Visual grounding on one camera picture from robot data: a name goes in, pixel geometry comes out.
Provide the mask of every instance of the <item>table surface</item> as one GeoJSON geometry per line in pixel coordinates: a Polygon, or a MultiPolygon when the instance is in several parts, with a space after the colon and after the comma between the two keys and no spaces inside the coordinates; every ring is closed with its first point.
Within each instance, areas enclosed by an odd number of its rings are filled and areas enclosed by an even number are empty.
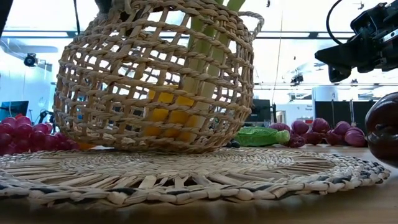
{"type": "MultiPolygon", "coordinates": [[[[307,146],[311,152],[331,152],[377,161],[368,149],[307,146]]],[[[244,204],[214,202],[184,207],[140,208],[134,212],[59,212],[28,205],[0,203],[1,223],[398,223],[398,170],[381,185],[326,196],[305,195],[281,201],[244,204]]]]}

